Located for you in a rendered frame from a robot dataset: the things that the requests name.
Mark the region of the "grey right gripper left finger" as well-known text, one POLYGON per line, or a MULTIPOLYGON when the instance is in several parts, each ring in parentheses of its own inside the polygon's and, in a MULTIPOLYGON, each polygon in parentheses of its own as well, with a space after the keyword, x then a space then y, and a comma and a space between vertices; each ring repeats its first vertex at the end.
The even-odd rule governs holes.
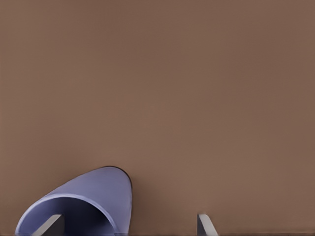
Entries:
POLYGON ((65 219, 61 214, 52 215, 47 219, 33 235, 63 235, 65 229, 65 219))

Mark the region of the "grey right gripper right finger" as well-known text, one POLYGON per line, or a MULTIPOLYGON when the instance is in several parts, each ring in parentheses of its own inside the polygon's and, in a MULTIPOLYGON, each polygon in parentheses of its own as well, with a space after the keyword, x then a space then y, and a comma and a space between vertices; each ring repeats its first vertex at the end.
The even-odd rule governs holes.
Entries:
POLYGON ((217 235, 210 217, 207 214, 197 215, 197 234, 198 235, 217 235))

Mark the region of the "blue cup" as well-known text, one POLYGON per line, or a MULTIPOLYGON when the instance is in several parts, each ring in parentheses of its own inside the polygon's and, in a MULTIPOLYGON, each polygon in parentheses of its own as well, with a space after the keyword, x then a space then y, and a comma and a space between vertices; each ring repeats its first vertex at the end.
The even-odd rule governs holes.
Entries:
POLYGON ((64 216, 64 236, 126 236, 132 184, 118 167, 102 167, 66 182, 33 203, 15 233, 32 235, 52 215, 64 216))

